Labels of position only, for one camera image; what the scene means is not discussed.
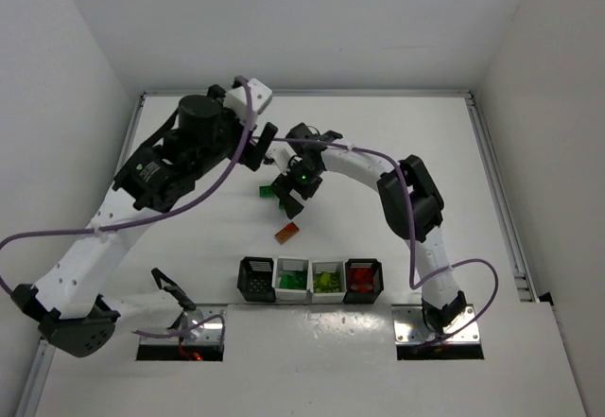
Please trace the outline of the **lime curved lego brick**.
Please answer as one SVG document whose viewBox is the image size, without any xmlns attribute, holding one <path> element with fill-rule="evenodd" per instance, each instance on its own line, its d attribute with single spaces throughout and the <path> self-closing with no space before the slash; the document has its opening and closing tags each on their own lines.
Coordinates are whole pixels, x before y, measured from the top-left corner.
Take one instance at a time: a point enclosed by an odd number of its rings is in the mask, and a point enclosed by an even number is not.
<svg viewBox="0 0 605 417">
<path fill-rule="evenodd" d="M 321 284 L 321 285 L 329 287 L 329 284 L 333 281 L 338 281 L 338 278 L 335 276 L 335 274 L 324 272 L 317 276 L 315 285 Z"/>
</svg>

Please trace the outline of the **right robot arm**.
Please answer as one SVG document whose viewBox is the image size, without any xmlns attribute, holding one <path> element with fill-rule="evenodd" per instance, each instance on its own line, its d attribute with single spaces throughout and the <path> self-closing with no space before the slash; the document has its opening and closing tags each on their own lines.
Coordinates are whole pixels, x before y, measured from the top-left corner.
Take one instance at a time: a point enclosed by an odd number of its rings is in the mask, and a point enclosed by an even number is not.
<svg viewBox="0 0 605 417">
<path fill-rule="evenodd" d="M 317 134 L 304 123 L 283 140 L 291 148 L 274 149 L 269 158 L 280 169 L 271 184 L 288 218 L 303 210 L 315 195 L 324 172 L 360 182 L 375 191 L 389 228 L 409 247 L 409 286 L 422 293 L 424 321 L 441 335 L 466 307 L 443 245 L 444 201 L 422 159 L 410 155 L 399 162 L 386 154 L 346 143 L 329 130 Z"/>
</svg>

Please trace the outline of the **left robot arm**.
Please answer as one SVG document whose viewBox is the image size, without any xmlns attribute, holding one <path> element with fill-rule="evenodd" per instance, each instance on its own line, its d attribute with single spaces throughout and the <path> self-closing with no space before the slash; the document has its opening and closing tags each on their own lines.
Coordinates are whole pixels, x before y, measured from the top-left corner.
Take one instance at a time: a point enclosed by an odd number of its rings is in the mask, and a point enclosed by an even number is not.
<svg viewBox="0 0 605 417">
<path fill-rule="evenodd" d="M 203 202 L 236 165 L 260 167 L 277 129 L 266 124 L 259 139 L 251 136 L 272 97 L 256 78 L 184 96 L 132 152 L 88 225 L 70 230 L 76 240 L 67 253 L 35 283 L 10 293 L 50 345 L 86 357 L 117 332 L 143 336 L 151 327 L 160 330 L 159 339 L 185 335 L 196 306 L 161 270 L 152 272 L 152 293 L 110 298 L 101 290 L 152 224 Z"/>
</svg>

